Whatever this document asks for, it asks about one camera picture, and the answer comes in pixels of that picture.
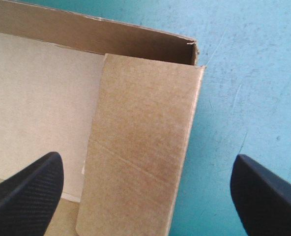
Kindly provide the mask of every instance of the cardboard box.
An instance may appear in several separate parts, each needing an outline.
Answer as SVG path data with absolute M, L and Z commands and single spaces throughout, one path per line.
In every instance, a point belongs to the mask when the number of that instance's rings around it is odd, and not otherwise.
M 0 0 L 0 181 L 62 155 L 46 235 L 168 234 L 197 59 L 194 39 Z

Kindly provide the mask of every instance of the teal surface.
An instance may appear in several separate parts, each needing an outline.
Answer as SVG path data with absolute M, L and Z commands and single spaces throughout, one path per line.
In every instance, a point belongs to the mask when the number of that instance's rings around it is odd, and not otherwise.
M 208 68 L 170 236 L 246 235 L 229 190 L 235 156 L 291 182 L 291 0 L 29 2 L 198 39 Z

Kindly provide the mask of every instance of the brown cardboard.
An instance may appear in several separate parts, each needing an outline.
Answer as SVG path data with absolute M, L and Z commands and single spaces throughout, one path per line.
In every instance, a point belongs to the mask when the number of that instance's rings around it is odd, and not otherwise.
M 46 236 L 168 234 L 197 55 L 180 35 L 0 0 L 0 179 L 56 150 L 79 201 L 87 152 L 81 204 L 62 199 Z
M 0 33 L 0 178 L 55 150 L 80 201 L 103 58 Z
M 98 54 L 197 62 L 194 39 L 25 3 L 0 0 L 0 32 Z
M 168 234 L 203 71 L 106 56 L 79 235 Z
M 61 199 L 45 236 L 78 236 L 76 232 L 79 203 Z

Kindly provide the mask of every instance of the textured grip pad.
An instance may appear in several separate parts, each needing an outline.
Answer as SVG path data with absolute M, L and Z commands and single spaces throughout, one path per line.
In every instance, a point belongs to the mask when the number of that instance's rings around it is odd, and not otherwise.
M 238 155 L 231 196 L 250 236 L 291 236 L 291 185 L 246 155 Z
M 0 236 L 44 235 L 62 187 L 62 161 L 56 152 L 0 183 Z

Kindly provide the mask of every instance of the cardboard flap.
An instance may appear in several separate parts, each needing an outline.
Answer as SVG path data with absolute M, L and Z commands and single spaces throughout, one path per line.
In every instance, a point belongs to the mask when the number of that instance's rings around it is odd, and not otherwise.
M 98 54 L 197 62 L 194 39 L 20 2 L 0 0 L 0 32 Z
M 80 236 L 169 232 L 204 67 L 106 55 Z

